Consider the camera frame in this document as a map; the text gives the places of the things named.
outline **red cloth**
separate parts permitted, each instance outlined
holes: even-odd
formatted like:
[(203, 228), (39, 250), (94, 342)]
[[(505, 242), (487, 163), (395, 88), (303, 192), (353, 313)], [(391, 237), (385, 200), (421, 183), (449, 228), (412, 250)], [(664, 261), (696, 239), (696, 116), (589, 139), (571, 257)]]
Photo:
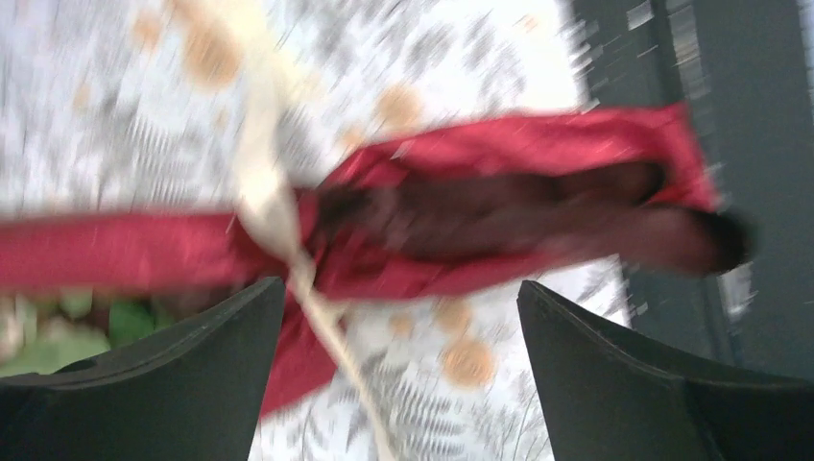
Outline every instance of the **red cloth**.
[[(710, 209), (714, 189), (681, 106), (508, 116), (444, 128), (356, 151), (329, 182), (392, 185), (407, 178), (509, 172), (561, 175), (611, 163), (655, 160), (670, 184), (653, 200)], [(312, 193), (299, 198), (303, 239), (316, 221)], [(409, 299), (461, 294), (569, 261), (537, 254), (454, 265), (392, 255), (352, 234), (311, 249), (317, 285), (331, 298)], [(118, 214), (12, 223), (0, 228), (0, 291), (93, 285), (146, 292), (225, 285), (280, 275), (233, 214)], [(335, 371), (299, 308), (286, 305), (263, 414), (326, 384)]]

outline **dark wall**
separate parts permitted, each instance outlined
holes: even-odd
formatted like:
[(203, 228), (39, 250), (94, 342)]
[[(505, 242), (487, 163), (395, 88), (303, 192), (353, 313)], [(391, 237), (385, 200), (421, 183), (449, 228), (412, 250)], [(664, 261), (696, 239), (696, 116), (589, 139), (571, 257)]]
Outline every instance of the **dark wall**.
[(814, 121), (797, 2), (695, 5), (721, 175), (759, 223), (743, 363), (814, 378)]
[(814, 120), (798, 5), (653, 0), (643, 4), (652, 18), (631, 28), (640, 5), (574, 0), (585, 40), (602, 49), (586, 73), (591, 94), (604, 105), (686, 100), (729, 205), (760, 238), (739, 300), (722, 299), (720, 280), (629, 271), (634, 327), (698, 355), (814, 379)]
[[(685, 99), (670, 14), (664, 5), (574, 0), (572, 10), (580, 29), (575, 37), (590, 50), (590, 65), (582, 77), (600, 106), (660, 107)], [(708, 136), (701, 141), (712, 151)], [(714, 279), (625, 272), (636, 330), (681, 350), (734, 363), (729, 325)]]

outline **white rope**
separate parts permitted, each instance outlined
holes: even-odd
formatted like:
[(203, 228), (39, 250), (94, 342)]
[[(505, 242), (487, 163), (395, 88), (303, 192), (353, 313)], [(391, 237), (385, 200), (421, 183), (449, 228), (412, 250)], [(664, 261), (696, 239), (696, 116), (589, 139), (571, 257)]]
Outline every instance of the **white rope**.
[(314, 289), (314, 262), (301, 247), (299, 209), (274, 150), (281, 109), (302, 91), (293, 63), (276, 50), (257, 0), (203, 0), (243, 51), (247, 80), (246, 115), (233, 164), (239, 199), (238, 218), (257, 245), (287, 262), (287, 287), (333, 360), (359, 391), (359, 401), (373, 428), (380, 461), (399, 461), (361, 367), (339, 326), (343, 304), (329, 302)]

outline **green object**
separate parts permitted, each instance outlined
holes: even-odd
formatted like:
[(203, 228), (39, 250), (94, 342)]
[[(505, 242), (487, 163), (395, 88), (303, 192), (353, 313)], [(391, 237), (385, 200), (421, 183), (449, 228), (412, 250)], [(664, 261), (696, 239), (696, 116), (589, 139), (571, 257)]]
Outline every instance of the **green object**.
[(155, 331), (156, 319), (143, 304), (117, 301), (110, 305), (108, 338), (114, 348), (127, 346)]
[(33, 300), (30, 298), (25, 298), (25, 301), (33, 305), (36, 311), (42, 314), (44, 317), (49, 317), (60, 310), (60, 300), (57, 298), (51, 300)]
[(62, 312), (64, 312), (69, 319), (81, 319), (90, 313), (90, 309), (93, 306), (93, 291), (64, 291), (60, 297), (60, 305), (62, 307)]
[(176, 319), (164, 310), (154, 308), (154, 313), (156, 316), (156, 331), (171, 327), (176, 322)]
[(41, 311), (39, 310), (38, 304), (32, 304), (28, 300), (24, 298), (18, 297), (14, 304), (17, 318), (20, 319), (23, 323), (23, 337), (25, 338), (25, 343), (29, 344), (36, 340), (37, 334), (37, 314)]
[(110, 350), (101, 331), (89, 328), (67, 330), (56, 338), (37, 338), (13, 359), (0, 365), (0, 377), (39, 373), (50, 375), (71, 363)]

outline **person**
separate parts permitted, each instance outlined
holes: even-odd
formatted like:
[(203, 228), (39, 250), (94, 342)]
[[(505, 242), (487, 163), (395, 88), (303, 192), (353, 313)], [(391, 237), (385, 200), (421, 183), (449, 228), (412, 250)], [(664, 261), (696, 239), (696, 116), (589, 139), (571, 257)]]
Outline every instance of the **person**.
[(416, 259), (546, 252), (562, 265), (619, 255), (689, 276), (727, 272), (752, 251), (732, 212), (660, 205), (660, 165), (619, 163), (558, 177), (506, 174), (409, 180), (395, 187), (324, 186), (317, 238), (351, 227)]

